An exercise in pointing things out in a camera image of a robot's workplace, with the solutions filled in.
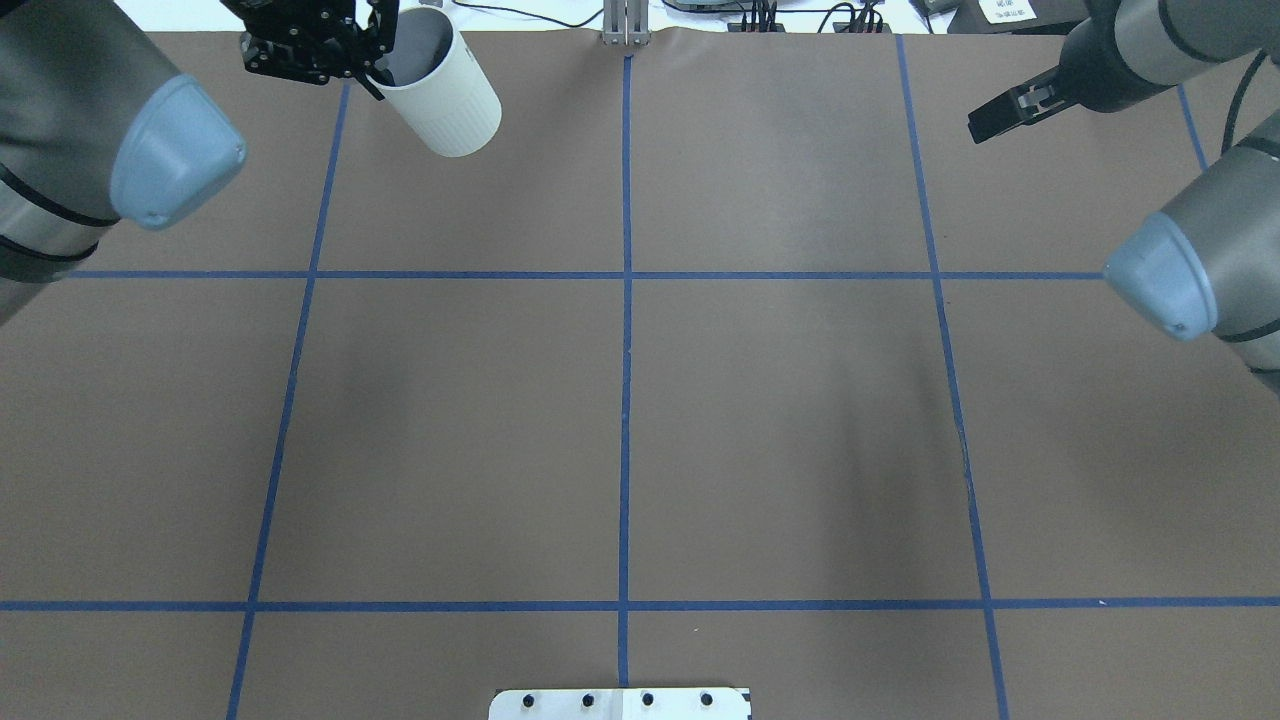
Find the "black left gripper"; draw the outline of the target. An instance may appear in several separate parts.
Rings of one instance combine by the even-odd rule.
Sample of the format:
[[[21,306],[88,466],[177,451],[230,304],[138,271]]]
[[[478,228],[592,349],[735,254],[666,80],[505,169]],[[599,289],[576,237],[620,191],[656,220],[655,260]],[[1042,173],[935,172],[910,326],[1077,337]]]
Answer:
[[[355,1],[220,4],[244,26],[239,51],[250,73],[307,85],[353,77],[375,101],[393,85],[399,1],[365,1],[364,26],[356,23]]]

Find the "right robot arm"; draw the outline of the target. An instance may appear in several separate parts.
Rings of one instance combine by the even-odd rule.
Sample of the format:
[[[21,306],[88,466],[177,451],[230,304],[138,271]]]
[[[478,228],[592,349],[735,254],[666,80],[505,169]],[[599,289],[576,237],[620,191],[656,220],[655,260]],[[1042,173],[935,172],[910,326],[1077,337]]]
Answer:
[[[1253,54],[1277,60],[1275,1],[1091,1],[1059,63],[968,117],[975,143],[1070,108],[1116,113]],[[1103,265],[1151,325],[1211,334],[1277,391],[1277,117],[1228,137],[1219,160],[1149,214]]]

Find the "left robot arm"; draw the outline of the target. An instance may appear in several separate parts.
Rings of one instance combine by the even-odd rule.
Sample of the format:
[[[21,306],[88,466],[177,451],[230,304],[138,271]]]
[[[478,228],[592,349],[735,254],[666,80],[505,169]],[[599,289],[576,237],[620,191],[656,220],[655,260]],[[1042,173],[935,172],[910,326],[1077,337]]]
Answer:
[[[242,133],[114,1],[5,1],[3,319],[119,222],[163,231],[244,167]]]

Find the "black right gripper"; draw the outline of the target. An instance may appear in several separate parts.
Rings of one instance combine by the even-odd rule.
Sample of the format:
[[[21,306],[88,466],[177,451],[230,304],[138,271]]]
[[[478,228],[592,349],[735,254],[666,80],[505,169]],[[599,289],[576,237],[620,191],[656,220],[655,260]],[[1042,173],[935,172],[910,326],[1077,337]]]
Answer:
[[[1091,15],[1064,40],[1059,68],[1004,91],[968,114],[974,143],[1034,126],[1066,109],[1066,100],[1091,111],[1117,113],[1151,97],[1119,51],[1115,15]]]

